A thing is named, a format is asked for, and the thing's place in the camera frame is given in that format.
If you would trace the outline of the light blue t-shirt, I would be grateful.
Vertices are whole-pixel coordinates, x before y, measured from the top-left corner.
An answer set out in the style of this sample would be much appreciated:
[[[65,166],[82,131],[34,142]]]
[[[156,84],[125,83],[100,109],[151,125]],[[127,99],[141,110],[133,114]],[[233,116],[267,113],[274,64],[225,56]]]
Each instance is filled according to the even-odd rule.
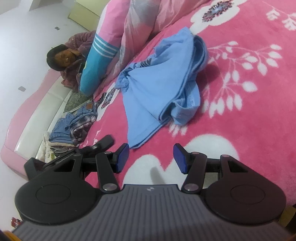
[[[184,27],[121,71],[115,88],[123,96],[130,148],[142,146],[169,121],[183,126],[194,117],[201,104],[197,75],[207,63],[205,42]]]

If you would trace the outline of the pile of jeans and plaid clothes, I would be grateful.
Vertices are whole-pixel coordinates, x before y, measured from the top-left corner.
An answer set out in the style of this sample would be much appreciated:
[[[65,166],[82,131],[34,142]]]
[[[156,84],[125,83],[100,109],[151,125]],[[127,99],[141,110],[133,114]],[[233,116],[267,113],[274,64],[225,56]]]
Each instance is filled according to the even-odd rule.
[[[75,111],[59,118],[51,132],[43,134],[37,158],[48,163],[81,144],[97,119],[99,103],[88,101]]]

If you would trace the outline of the white pink bed headboard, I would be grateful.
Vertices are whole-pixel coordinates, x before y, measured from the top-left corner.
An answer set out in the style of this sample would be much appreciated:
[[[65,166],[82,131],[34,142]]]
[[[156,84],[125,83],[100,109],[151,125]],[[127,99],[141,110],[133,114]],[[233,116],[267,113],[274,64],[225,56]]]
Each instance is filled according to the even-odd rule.
[[[12,171],[27,179],[24,164],[40,153],[43,134],[62,116],[72,94],[59,72],[49,70],[38,90],[18,108],[1,149],[1,159]]]

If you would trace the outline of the green patterned pillow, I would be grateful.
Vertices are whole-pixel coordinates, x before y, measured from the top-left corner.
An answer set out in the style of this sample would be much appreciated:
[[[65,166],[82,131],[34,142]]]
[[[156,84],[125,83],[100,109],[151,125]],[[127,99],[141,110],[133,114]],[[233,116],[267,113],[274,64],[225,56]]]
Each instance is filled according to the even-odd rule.
[[[84,104],[91,101],[92,97],[85,96],[81,92],[73,92],[65,105],[64,113],[75,113]]]

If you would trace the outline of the pink floral bed blanket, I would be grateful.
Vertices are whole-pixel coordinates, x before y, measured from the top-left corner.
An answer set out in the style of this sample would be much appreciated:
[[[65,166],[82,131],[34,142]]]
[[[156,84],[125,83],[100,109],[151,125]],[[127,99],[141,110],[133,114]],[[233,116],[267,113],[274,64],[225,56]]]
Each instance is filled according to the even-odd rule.
[[[136,57],[188,27],[206,43],[197,76],[201,106],[184,126],[168,123],[129,153],[119,184],[178,184],[173,145],[210,158],[229,154],[295,202],[295,1],[210,1],[161,31]]]

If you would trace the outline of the person in maroon jacket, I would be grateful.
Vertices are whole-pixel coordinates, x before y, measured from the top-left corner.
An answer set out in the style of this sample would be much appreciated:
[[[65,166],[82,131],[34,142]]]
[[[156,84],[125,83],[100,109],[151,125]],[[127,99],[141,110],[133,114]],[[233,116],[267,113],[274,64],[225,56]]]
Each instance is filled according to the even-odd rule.
[[[47,53],[48,66],[60,72],[65,87],[78,91],[82,70],[94,37],[95,31],[77,33],[65,44],[60,44]]]

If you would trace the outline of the pink grey quilt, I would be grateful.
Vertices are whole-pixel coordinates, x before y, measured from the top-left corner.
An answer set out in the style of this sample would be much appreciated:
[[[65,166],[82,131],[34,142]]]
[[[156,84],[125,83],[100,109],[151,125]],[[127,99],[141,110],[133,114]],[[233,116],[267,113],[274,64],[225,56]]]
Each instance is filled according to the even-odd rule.
[[[109,1],[96,32],[115,48],[115,56],[102,85],[117,77],[149,39],[202,4],[204,1]]]

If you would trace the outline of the teal pink striped pillow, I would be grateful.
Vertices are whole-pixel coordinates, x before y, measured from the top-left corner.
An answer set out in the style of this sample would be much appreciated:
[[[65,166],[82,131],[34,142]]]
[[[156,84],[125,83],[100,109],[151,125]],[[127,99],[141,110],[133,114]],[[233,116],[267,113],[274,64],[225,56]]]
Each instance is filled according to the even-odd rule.
[[[130,1],[109,1],[102,11],[79,90],[91,96],[104,78],[107,67],[119,51]]]

